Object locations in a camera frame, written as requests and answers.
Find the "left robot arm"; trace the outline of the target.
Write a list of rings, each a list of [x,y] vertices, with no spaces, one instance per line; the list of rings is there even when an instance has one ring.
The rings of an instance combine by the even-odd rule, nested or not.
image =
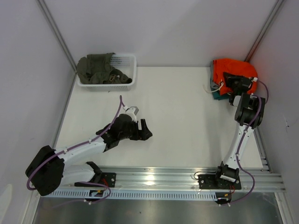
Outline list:
[[[146,121],[134,121],[121,114],[90,139],[70,147],[43,146],[27,167],[27,189],[47,196],[60,186],[105,187],[108,180],[100,167],[88,158],[107,152],[122,140],[146,141],[153,136]]]

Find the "orange shorts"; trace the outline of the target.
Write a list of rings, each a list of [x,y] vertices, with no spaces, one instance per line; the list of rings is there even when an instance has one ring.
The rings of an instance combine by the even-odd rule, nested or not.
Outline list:
[[[224,72],[247,78],[258,78],[256,69],[248,62],[229,58],[215,59],[212,62],[212,81],[215,84],[223,83],[222,88],[219,90],[220,96],[232,92],[231,88],[228,88],[225,84]]]

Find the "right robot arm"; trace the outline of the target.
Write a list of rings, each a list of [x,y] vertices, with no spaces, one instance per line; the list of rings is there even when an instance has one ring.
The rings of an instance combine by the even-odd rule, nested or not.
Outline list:
[[[258,81],[257,77],[233,75],[228,72],[224,72],[223,76],[225,85],[232,89],[229,103],[237,107],[237,125],[229,151],[217,167],[213,182],[220,189],[231,186],[239,189],[239,172],[244,170],[241,167],[241,159],[250,136],[263,120],[266,99],[248,93]]]

